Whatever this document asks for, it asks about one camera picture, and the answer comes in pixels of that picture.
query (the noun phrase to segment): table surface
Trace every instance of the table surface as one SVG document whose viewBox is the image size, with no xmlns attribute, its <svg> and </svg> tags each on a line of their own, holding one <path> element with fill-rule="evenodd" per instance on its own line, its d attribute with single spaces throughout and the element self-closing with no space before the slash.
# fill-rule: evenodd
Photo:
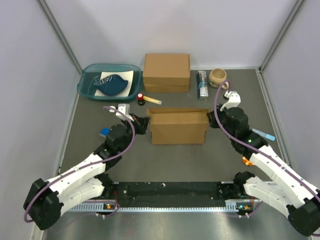
<svg viewBox="0 0 320 240">
<path fill-rule="evenodd" d="M 266 104 L 254 69 L 227 70 L 232 89 L 241 96 L 240 107 L 249 117 L 252 128 L 274 134 Z M 191 71 L 190 91 L 187 93 L 146 93 L 146 96 L 162 100 L 163 107 L 214 107 L 217 89 L 209 86 L 209 99 L 197 99 L 197 71 Z M 224 103 L 222 94 L 219 102 Z M 119 123 L 114 113 L 103 110 L 105 103 L 80 97 L 72 123 L 61 171 L 80 163 L 104 139 L 99 136 L 102 128 Z M 130 104 L 131 112 L 144 116 L 147 108 L 158 107 L 146 102 L 139 106 Z M 276 142 L 271 142 L 280 154 Z M 133 147 L 112 169 L 109 175 L 115 182 L 170 182 L 170 181 L 232 181 L 238 172 L 250 171 L 263 180 L 270 180 L 255 166 L 245 166 L 242 156 L 231 146 L 230 140 L 219 129 L 208 129 L 204 144 L 152 145 L 149 130 L 138 135 Z M 81 212 L 67 212 L 55 224 L 52 234 L 45 231 L 44 240 L 255 240 L 255 239 L 307 239 L 297 233 L 289 222 L 275 209 L 264 204 L 250 219 L 226 217 L 222 213 L 117 213 L 101 220 Z M 70 221 L 79 218 L 66 227 Z"/>
</svg>

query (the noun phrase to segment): blue tray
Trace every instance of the blue tray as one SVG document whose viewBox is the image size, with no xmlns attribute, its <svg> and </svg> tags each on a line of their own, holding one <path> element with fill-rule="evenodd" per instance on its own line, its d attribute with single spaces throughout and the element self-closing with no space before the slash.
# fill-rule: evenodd
<svg viewBox="0 0 320 240">
<path fill-rule="evenodd" d="M 101 76 L 101 72 L 127 72 L 133 70 L 133 80 L 128 96 L 95 96 L 97 87 L 94 86 L 96 77 Z M 142 72 L 135 65 L 96 63 L 87 66 L 83 71 L 78 85 L 77 92 L 91 100 L 102 100 L 110 102 L 131 102 L 139 93 L 142 87 Z"/>
</svg>

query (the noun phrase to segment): yellow marker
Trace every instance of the yellow marker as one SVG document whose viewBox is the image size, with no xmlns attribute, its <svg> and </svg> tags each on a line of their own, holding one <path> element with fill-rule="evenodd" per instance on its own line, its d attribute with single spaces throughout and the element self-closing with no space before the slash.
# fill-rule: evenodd
<svg viewBox="0 0 320 240">
<path fill-rule="evenodd" d="M 159 105 L 162 104 L 162 101 L 157 100 L 157 99 L 153 99 L 153 98 L 148 97 L 148 96 L 143 96 L 143 100 L 145 100 L 147 102 L 150 102 L 150 103 L 154 103 L 154 104 L 159 104 Z"/>
</svg>

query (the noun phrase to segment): beige mug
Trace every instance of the beige mug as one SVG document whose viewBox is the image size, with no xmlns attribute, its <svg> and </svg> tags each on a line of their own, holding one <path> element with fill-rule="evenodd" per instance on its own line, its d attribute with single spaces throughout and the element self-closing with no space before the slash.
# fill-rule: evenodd
<svg viewBox="0 0 320 240">
<path fill-rule="evenodd" d="M 214 88 L 218 88 L 226 78 L 227 78 L 227 73 L 225 70 L 221 68 L 213 69 L 209 74 L 209 84 Z M 229 83 L 226 81 L 222 86 L 222 88 L 228 89 Z"/>
</svg>

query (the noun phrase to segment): orange object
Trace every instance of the orange object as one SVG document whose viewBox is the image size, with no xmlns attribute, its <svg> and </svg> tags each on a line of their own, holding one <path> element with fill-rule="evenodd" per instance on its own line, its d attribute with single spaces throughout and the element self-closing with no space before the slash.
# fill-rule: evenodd
<svg viewBox="0 0 320 240">
<path fill-rule="evenodd" d="M 242 158 L 242 161 L 243 161 L 243 163 L 245 164 L 245 165 L 247 165 L 247 166 L 253 166 L 254 164 L 251 162 L 251 161 L 249 161 L 245 156 Z"/>
</svg>

